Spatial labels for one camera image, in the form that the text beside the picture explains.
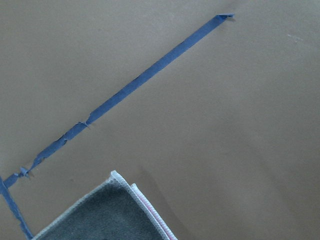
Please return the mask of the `pink towel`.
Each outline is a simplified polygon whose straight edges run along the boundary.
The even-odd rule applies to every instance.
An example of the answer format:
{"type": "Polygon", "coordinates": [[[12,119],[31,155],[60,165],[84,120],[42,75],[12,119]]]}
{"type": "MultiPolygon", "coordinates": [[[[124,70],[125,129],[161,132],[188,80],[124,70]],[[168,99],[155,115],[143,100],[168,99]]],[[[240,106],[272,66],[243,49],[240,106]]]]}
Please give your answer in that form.
{"type": "Polygon", "coordinates": [[[115,170],[40,231],[35,240],[175,240],[136,184],[115,170]]]}

